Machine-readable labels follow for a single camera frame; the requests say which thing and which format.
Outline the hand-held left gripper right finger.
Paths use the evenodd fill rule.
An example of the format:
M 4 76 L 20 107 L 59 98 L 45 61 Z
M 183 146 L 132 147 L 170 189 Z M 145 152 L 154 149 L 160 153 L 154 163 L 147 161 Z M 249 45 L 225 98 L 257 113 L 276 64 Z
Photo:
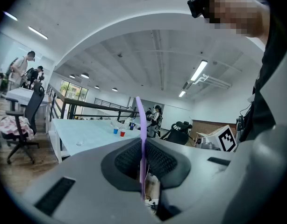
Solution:
M 167 223 L 222 224 L 229 196 L 222 191 L 234 153 L 147 139 L 147 160 L 160 181 L 158 213 Z

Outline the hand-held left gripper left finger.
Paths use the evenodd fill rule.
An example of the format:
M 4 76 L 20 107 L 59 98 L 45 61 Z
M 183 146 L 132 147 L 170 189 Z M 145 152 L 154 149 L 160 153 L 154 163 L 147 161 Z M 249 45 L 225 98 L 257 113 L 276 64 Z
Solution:
M 23 194 L 24 204 L 41 219 L 47 216 L 36 204 L 62 177 L 75 181 L 51 216 L 62 224 L 158 224 L 138 192 L 116 189 L 104 178 L 101 162 L 110 152 L 129 143 L 122 140 L 72 155 L 32 182 Z

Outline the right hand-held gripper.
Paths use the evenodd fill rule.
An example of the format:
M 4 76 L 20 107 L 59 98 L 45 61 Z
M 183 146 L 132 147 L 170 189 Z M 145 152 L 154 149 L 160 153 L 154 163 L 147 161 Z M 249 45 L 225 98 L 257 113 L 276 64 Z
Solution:
M 234 152 L 237 148 L 235 137 L 229 125 L 221 127 L 209 134 L 198 133 L 195 147 L 224 152 Z

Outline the purple straw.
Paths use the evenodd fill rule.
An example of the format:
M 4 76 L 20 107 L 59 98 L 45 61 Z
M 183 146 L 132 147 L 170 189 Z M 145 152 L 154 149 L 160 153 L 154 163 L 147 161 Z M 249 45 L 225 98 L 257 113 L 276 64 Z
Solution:
M 141 125 L 141 152 L 142 158 L 140 161 L 140 183 L 141 183 L 141 196 L 142 200 L 145 201 L 145 179 L 146 179 L 146 157 L 145 157 L 145 148 L 146 148 L 146 139 L 147 139 L 147 121 L 145 116 L 145 111 L 139 96 L 136 97 L 136 104 L 138 106 L 139 116 L 140 116 L 140 125 Z

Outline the light blue flowered tablecloth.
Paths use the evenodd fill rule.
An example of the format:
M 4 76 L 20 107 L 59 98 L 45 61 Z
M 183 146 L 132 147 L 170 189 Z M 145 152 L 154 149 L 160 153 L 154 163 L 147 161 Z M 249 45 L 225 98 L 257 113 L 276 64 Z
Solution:
M 48 131 L 51 145 L 57 161 L 61 163 L 65 157 L 77 153 L 105 146 L 122 140 L 140 137 L 140 130 L 126 130 L 124 137 L 121 130 L 114 134 L 110 125 L 111 120 L 75 120 L 52 119 Z M 83 146 L 77 146 L 78 140 L 84 139 Z

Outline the black office chair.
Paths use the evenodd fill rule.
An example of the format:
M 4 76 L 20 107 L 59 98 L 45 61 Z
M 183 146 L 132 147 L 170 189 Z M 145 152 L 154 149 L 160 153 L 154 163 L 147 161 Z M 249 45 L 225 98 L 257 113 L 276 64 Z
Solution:
M 30 158 L 30 161 L 32 164 L 35 163 L 33 157 L 31 156 L 31 154 L 28 152 L 28 149 L 30 146 L 36 146 L 39 147 L 39 143 L 37 142 L 32 142 L 31 140 L 27 140 L 23 137 L 22 135 L 22 130 L 21 130 L 21 126 L 19 124 L 19 118 L 18 117 L 25 117 L 28 119 L 30 126 L 32 128 L 32 130 L 34 131 L 34 135 L 36 134 L 37 130 L 36 130 L 36 123 L 35 123 L 35 116 L 36 113 L 44 99 L 44 88 L 42 87 L 41 83 L 36 83 L 33 89 L 34 92 L 38 93 L 40 95 L 40 98 L 36 98 L 34 100 L 34 98 L 32 97 L 32 99 L 29 101 L 28 105 L 25 107 L 25 111 L 19 111 L 15 109 L 15 104 L 18 103 L 17 100 L 14 99 L 6 99 L 7 101 L 10 102 L 10 110 L 6 111 L 6 115 L 7 116 L 14 116 L 15 120 L 16 120 L 16 124 L 17 127 L 19 129 L 19 133 L 20 133 L 20 138 L 19 139 L 10 139 L 10 140 L 6 140 L 7 141 L 7 145 L 11 146 L 12 144 L 15 145 L 15 147 L 13 148 L 13 150 L 10 152 L 10 154 L 7 157 L 7 163 L 11 164 L 11 157 L 19 150 L 22 149 L 25 154 Z
M 178 121 L 172 124 L 171 129 L 165 133 L 160 139 L 168 142 L 185 145 L 187 144 L 190 136 L 189 130 L 192 129 L 192 125 L 187 121 Z

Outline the person's black shirt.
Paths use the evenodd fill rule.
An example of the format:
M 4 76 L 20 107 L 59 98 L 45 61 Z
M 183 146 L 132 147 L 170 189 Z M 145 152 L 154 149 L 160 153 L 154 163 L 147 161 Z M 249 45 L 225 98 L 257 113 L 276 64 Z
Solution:
M 259 32 L 255 35 L 265 44 L 262 67 L 253 87 L 254 100 L 245 118 L 245 128 L 239 141 L 255 139 L 260 133 L 272 128 L 275 119 L 260 90 L 278 68 L 287 51 L 287 35 L 278 19 L 270 12 L 269 6 L 257 4 Z

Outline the white ceiling pipes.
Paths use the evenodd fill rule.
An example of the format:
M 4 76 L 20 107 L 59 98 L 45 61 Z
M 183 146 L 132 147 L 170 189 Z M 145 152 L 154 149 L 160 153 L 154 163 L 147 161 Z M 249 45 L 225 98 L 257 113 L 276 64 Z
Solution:
M 193 84 L 199 84 L 199 83 L 205 83 L 205 84 L 219 87 L 222 89 L 229 89 L 232 86 L 232 84 L 229 84 L 229 83 L 222 81 L 220 79 L 208 76 L 206 74 L 203 74 L 195 82 L 193 82 Z

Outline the black railing wooden handrail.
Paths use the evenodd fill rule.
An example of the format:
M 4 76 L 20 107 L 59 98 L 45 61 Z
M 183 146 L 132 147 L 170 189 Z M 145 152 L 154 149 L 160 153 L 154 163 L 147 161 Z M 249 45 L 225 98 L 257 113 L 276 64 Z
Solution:
M 48 95 L 48 106 L 46 109 L 46 121 L 51 122 L 52 119 L 75 119 L 79 118 L 116 118 L 118 122 L 122 123 L 123 118 L 137 118 L 139 112 L 134 108 L 131 110 L 107 107 L 96 105 L 84 101 L 66 98 L 59 91 L 50 84 L 47 87 L 46 94 Z M 77 108 L 95 109 L 103 114 L 82 114 L 77 113 Z

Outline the pink checkered cloth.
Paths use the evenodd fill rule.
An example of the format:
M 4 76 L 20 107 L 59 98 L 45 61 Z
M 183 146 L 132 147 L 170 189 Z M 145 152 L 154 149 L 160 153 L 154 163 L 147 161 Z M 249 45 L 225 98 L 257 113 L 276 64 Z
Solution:
M 30 123 L 25 117 L 18 117 L 19 124 L 21 126 L 22 135 L 27 140 L 32 140 L 34 138 L 34 131 L 32 130 Z M 16 124 L 14 116 L 7 116 L 0 122 L 0 132 L 4 139 L 19 139 L 20 133 Z

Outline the white cloth covered table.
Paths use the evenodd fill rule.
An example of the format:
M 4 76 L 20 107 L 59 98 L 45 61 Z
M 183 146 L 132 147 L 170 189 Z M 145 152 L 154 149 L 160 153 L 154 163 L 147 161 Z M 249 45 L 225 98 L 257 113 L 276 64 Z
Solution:
M 17 100 L 17 102 L 21 105 L 28 105 L 32 97 L 34 98 L 34 100 L 36 98 L 41 99 L 38 93 L 25 88 L 16 88 L 8 91 L 6 94 L 6 99 Z

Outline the glass entrance window wall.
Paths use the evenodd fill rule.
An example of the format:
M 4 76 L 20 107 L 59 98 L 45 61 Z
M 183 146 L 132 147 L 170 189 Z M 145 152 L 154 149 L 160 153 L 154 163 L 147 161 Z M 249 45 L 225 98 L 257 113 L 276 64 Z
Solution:
M 88 89 L 62 80 L 59 92 L 66 98 L 85 101 Z

